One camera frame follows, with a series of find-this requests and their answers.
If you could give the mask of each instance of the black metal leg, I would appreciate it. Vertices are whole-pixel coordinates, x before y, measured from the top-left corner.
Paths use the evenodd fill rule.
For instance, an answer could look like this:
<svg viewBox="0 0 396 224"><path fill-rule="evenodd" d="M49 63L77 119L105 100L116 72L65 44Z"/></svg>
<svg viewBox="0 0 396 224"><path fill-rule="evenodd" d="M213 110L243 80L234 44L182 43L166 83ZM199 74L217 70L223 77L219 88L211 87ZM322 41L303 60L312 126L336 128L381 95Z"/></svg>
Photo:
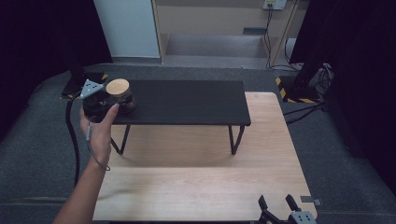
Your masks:
<svg viewBox="0 0 396 224"><path fill-rule="evenodd" d="M239 144L241 143L242 135L244 134L245 131L245 126L240 126L239 127L239 134L238 137L236 138L235 144L233 143L233 126L228 125L228 133L230 135L230 143L231 143L231 154L235 155L236 150L239 147Z"/></svg>
<svg viewBox="0 0 396 224"><path fill-rule="evenodd" d="M128 134L130 129L131 129L131 125L127 125L125 128L124 137L122 139L121 149L119 148L119 146L117 146L117 143L114 141L114 139L111 138L111 146L113 146L116 149L117 153L119 153L120 155L123 154L123 151L125 149L126 140L128 139Z"/></svg>

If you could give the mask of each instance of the black tabletop stand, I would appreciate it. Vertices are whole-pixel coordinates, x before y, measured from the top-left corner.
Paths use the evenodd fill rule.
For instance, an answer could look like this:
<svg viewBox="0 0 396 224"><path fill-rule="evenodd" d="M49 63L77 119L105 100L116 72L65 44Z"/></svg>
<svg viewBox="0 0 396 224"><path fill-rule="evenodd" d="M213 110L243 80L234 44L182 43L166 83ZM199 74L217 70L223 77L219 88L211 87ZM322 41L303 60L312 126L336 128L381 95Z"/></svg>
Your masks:
<svg viewBox="0 0 396 224"><path fill-rule="evenodd" d="M235 155L250 115L242 81L130 80L136 109L118 114L114 124L126 125L122 154L131 125L226 125ZM233 142L233 126L239 134Z"/></svg>

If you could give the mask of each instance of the gray carpet floor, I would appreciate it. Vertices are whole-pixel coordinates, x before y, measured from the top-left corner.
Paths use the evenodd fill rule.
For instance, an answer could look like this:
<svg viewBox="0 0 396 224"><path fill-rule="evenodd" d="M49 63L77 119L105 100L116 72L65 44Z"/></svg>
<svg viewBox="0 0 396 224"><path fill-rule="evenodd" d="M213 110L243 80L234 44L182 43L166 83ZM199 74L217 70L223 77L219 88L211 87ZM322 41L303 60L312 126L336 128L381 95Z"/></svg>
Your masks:
<svg viewBox="0 0 396 224"><path fill-rule="evenodd" d="M246 91L276 93L284 113L311 106L281 102L275 78L296 75L293 72L111 64L86 70L106 72L110 78L243 80ZM73 189L74 149L64 122L66 101L60 99L68 79L64 73L38 86L1 142L0 223L51 223ZM72 110L75 127L80 105L76 101ZM303 113L287 115L285 120ZM83 169L88 151L76 130ZM369 161L346 151L328 112L316 111L290 124L289 130L311 194L322 200L317 206L318 223L396 223L395 196Z"/></svg>

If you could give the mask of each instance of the black curtain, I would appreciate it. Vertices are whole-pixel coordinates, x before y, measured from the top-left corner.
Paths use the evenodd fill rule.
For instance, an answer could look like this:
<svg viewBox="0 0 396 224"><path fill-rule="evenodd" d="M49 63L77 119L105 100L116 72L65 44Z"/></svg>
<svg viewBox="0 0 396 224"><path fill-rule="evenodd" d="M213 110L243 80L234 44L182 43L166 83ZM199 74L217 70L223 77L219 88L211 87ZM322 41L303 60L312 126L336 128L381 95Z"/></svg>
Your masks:
<svg viewBox="0 0 396 224"><path fill-rule="evenodd" d="M0 138L43 80L112 63L92 0L1 1L0 36Z"/></svg>
<svg viewBox="0 0 396 224"><path fill-rule="evenodd" d="M393 131L396 14L393 8L394 2L390 0L374 4L358 0L312 0L291 60L306 63L316 50L323 56L322 63L332 66L334 79L326 100L340 134L349 150L369 159L396 194ZM326 36L319 36L323 29L329 28L328 21L334 12L337 18L333 21L337 23L331 24Z"/></svg>

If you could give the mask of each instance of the round wooden disc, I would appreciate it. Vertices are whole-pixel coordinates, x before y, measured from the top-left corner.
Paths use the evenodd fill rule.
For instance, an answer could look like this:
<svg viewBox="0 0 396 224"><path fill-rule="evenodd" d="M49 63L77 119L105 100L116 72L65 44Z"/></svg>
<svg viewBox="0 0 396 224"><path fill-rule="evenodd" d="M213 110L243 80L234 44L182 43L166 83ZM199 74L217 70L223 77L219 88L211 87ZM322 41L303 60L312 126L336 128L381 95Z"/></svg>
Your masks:
<svg viewBox="0 0 396 224"><path fill-rule="evenodd" d="M106 91L108 94L113 96L122 96L124 95L129 89L129 82L125 79L119 78L112 80L106 86Z"/></svg>

